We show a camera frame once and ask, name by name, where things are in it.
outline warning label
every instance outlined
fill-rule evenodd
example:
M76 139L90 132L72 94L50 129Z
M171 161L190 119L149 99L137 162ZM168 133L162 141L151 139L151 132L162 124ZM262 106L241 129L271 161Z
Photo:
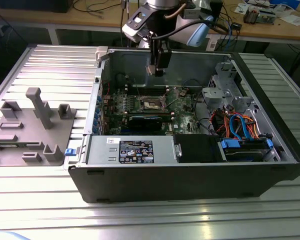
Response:
M121 164L153 164L155 162L152 141L120 141Z

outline metal bracket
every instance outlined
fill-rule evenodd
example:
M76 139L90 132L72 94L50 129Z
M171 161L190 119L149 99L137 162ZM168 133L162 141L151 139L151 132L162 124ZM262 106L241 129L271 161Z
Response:
M108 57L107 53L108 53L107 46L98 46L95 52L95 60L97 62L105 60Z

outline sticker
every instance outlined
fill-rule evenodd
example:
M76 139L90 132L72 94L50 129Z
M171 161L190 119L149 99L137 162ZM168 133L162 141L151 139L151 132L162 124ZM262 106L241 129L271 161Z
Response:
M120 140L121 140L121 138L119 138L119 137L107 137L106 143L107 144L119 144Z
M120 141L119 153L121 164L153 164L155 162L152 141Z

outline table leg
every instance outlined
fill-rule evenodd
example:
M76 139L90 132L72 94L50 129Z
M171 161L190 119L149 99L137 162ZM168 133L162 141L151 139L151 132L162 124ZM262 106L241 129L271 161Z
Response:
M208 34L206 38L209 38L209 42L205 50L213 52L216 48L217 42L220 39L220 37L220 34Z
M53 45L60 45L60 41L57 35L57 30L54 27L47 27L47 30L49 32L51 43Z

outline blue clip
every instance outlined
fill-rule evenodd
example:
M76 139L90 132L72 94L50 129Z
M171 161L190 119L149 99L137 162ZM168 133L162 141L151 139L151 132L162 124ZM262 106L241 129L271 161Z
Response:
M240 148L240 143L237 139L223 139L221 142L221 146L223 149Z
M272 149L274 147L274 143L271 141L271 139L267 139L266 143L268 144L270 149Z
M67 148L66 150L65 150L65 152L64 152L64 155L66 156L66 157L69 157L69 156L75 156L75 155L77 155L76 154L76 149L73 149L73 148Z

